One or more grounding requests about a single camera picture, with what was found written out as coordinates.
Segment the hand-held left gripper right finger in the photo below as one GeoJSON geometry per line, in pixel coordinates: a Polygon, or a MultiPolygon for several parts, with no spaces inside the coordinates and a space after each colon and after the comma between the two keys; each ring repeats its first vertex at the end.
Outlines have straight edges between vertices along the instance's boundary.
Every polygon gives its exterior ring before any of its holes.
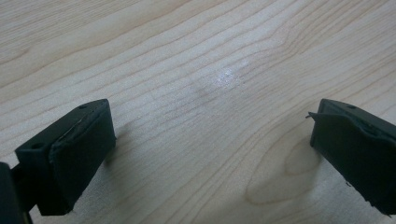
{"type": "Polygon", "coordinates": [[[354,105],[320,101],[310,146],[384,215],[396,215],[396,125],[354,105]]]}

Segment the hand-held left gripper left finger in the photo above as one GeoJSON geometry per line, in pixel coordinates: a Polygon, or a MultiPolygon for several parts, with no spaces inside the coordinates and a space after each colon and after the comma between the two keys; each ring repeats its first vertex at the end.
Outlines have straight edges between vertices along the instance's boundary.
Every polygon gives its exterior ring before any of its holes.
{"type": "Polygon", "coordinates": [[[80,105],[16,149],[22,207],[43,216],[73,210],[116,145],[109,102],[80,105]]]}

